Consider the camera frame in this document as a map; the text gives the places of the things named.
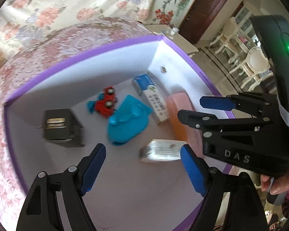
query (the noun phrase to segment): toy car wheel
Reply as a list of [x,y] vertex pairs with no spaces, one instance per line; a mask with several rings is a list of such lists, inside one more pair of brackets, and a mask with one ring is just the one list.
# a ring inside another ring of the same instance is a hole
[[105,107],[106,108],[111,108],[112,106],[113,106],[113,102],[112,101],[105,102]]
[[114,89],[107,89],[107,94],[108,95],[113,95],[115,93]]

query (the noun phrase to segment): white chair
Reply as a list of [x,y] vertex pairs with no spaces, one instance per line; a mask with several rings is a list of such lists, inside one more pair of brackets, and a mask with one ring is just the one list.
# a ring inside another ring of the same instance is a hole
[[225,23],[223,29],[222,29],[222,33],[216,37],[216,39],[214,41],[212,41],[210,43],[210,46],[212,46],[213,44],[217,43],[218,41],[221,41],[222,44],[219,47],[218,50],[215,51],[215,54],[218,54],[219,52],[221,52],[223,50],[224,47],[228,47],[227,43],[230,42],[231,38],[238,32],[239,27],[238,24],[235,21],[234,17],[229,18],[229,20]]
[[[251,80],[255,82],[249,87],[248,91],[253,91],[262,81],[272,77],[273,73],[269,72],[270,64],[268,59],[262,53],[261,48],[252,47],[245,60],[242,61],[238,66],[236,66],[229,73],[232,74],[236,70],[241,68],[246,74],[247,78],[243,80],[241,88],[243,89]],[[267,72],[264,76],[260,77],[259,74]]]

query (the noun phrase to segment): pink floral fabric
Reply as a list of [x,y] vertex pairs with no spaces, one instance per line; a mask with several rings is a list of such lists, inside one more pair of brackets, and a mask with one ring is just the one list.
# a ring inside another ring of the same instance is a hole
[[7,0],[0,9],[0,67],[22,49],[93,18],[127,16],[144,22],[153,0]]
[[[56,12],[48,13],[41,23],[55,19],[53,14]],[[16,229],[25,200],[5,140],[3,105],[7,97],[34,76],[66,58],[103,44],[150,34],[129,18],[95,19],[53,32],[44,44],[21,50],[0,69],[0,222],[7,231]]]

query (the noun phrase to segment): dining chair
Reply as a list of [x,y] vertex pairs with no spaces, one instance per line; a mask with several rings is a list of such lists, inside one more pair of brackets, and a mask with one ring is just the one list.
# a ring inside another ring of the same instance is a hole
[[231,38],[238,32],[238,30],[239,30],[239,27],[235,21],[235,18],[234,17],[229,18],[229,20],[224,24],[221,34],[217,36],[216,39],[210,43],[210,46],[212,46],[218,41],[222,42],[219,49],[215,51],[215,54],[218,54],[219,52],[221,52],[224,47],[228,47],[227,44],[230,43]]
[[[232,74],[238,69],[242,69],[247,74],[247,77],[243,80],[243,83],[241,85],[242,89],[250,81],[252,81],[253,79],[255,80],[255,82],[249,87],[248,91],[253,91],[262,81],[273,76],[273,73],[269,72],[269,61],[264,56],[261,48],[259,47],[252,47],[249,50],[246,58],[229,73]],[[259,74],[265,72],[267,72],[267,74],[262,77],[259,76]]]
[[[221,41],[226,41],[226,38],[224,36],[222,36],[220,38]],[[227,49],[229,49],[232,53],[233,53],[233,56],[230,57],[228,59],[228,63],[232,63],[232,62],[235,62],[235,60],[240,56],[240,54],[243,52],[242,50],[239,50],[233,43],[232,41],[229,41],[225,44],[225,47]]]

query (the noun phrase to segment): blue label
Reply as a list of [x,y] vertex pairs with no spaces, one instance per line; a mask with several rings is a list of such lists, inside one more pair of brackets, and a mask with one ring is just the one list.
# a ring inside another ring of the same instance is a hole
[[138,83],[142,91],[147,90],[149,85],[154,85],[147,74],[135,76],[134,81]]

